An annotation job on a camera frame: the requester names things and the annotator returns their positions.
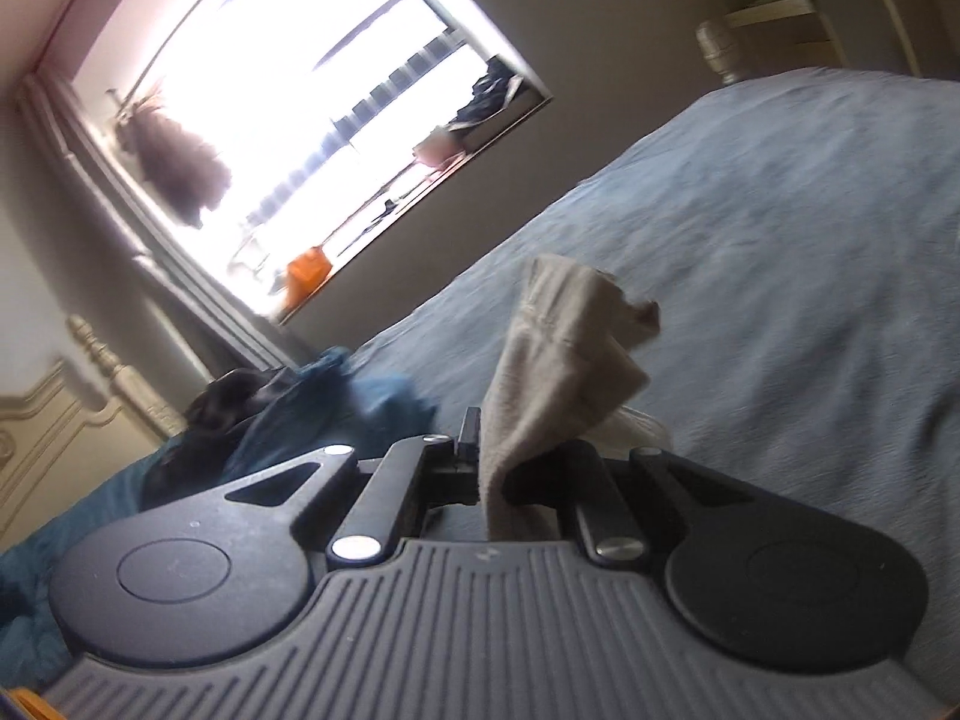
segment black cloth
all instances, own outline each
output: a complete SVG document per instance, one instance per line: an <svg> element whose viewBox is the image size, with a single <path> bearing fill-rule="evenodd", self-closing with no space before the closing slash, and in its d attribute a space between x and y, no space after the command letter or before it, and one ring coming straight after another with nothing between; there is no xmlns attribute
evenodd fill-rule
<svg viewBox="0 0 960 720"><path fill-rule="evenodd" d="M473 84L473 99L457 111L452 124L478 124L503 108L515 73L499 57L487 62L487 72Z"/></svg>
<svg viewBox="0 0 960 720"><path fill-rule="evenodd" d="M187 429L147 472L141 509L155 509L216 484L254 418L298 381L289 368L239 368L211 382L187 407Z"/></svg>

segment ribbed surface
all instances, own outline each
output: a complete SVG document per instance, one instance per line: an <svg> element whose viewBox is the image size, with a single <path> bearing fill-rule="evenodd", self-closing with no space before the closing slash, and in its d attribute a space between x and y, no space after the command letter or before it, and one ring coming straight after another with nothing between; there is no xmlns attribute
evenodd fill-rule
<svg viewBox="0 0 960 720"><path fill-rule="evenodd" d="M922 720L894 664L786 677L690 635L651 581L565 544L410 542L331 575L286 634L228 664L138 674L85 659L52 688L71 720Z"/></svg>

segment pink object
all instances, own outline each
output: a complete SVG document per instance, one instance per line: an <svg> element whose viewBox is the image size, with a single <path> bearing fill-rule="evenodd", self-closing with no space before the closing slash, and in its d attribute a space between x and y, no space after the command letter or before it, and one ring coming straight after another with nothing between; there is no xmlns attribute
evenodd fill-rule
<svg viewBox="0 0 960 720"><path fill-rule="evenodd" d="M443 167L461 151L460 142L445 127L437 127L414 146L416 160L434 170Z"/></svg>

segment dark fluffy object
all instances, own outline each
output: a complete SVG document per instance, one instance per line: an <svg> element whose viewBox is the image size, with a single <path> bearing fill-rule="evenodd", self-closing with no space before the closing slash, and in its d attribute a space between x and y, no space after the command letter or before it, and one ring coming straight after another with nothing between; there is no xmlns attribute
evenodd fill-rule
<svg viewBox="0 0 960 720"><path fill-rule="evenodd" d="M200 208L216 208L232 176L210 143L171 119L160 95L133 103L116 125L117 140L134 154L143 176L186 224L200 227Z"/></svg>

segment metal screw head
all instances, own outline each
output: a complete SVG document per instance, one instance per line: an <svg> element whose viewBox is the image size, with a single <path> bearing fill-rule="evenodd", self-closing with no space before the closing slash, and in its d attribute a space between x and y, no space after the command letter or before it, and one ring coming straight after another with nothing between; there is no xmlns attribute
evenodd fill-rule
<svg viewBox="0 0 960 720"><path fill-rule="evenodd" d="M373 536L344 536L330 545L334 555L342 560L369 560L380 552L380 542Z"/></svg>
<svg viewBox="0 0 960 720"><path fill-rule="evenodd" d="M606 560L636 560L646 551L642 541L632 536L611 536L597 544L597 555Z"/></svg>

